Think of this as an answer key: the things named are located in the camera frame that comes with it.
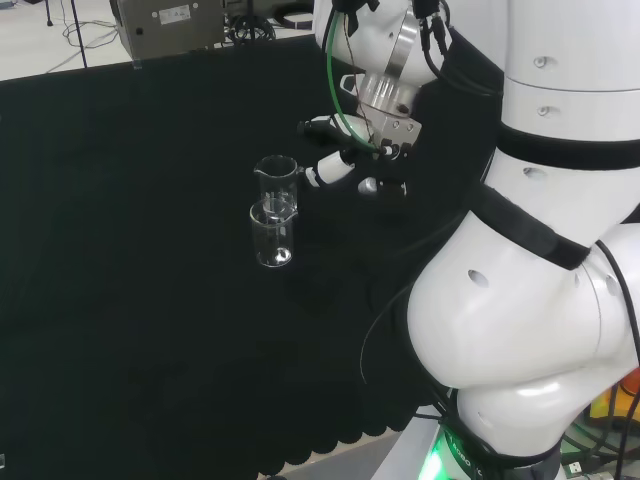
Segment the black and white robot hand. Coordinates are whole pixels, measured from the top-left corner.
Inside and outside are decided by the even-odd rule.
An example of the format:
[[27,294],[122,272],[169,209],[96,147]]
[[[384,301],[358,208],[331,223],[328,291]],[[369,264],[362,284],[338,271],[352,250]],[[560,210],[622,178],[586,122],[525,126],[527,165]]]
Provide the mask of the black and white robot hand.
[[349,183],[359,194],[401,201],[408,193],[406,169],[421,124],[411,118],[376,113],[367,121],[347,115],[317,116],[298,124],[298,132],[319,146],[336,150],[304,169],[312,188],[330,189]]

